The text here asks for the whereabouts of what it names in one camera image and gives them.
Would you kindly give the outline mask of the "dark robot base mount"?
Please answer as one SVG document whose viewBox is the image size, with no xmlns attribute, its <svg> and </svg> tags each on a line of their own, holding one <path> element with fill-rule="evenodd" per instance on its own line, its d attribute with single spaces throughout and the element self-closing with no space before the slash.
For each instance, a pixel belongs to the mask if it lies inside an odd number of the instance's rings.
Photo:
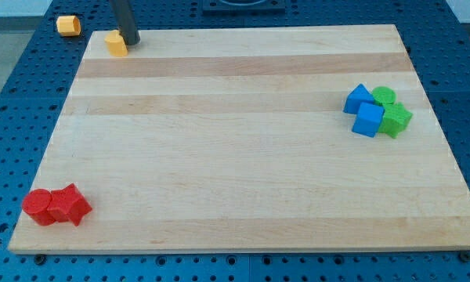
<svg viewBox="0 0 470 282">
<path fill-rule="evenodd" d="M 284 0 L 201 0 L 203 14 L 284 12 Z"/>
</svg>

